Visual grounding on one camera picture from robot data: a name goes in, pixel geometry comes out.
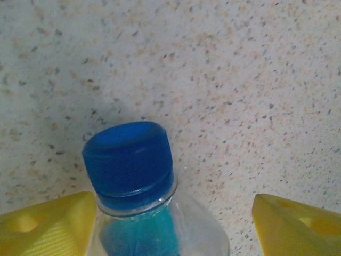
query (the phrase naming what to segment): speckled countertop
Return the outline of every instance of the speckled countertop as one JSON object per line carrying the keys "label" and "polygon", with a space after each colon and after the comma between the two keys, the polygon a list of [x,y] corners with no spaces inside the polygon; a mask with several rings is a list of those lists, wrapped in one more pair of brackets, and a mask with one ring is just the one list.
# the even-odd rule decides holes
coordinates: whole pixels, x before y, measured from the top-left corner
{"label": "speckled countertop", "polygon": [[0,0],[0,213],[91,190],[85,141],[168,131],[182,186],[261,255],[269,193],[341,211],[341,1]]}

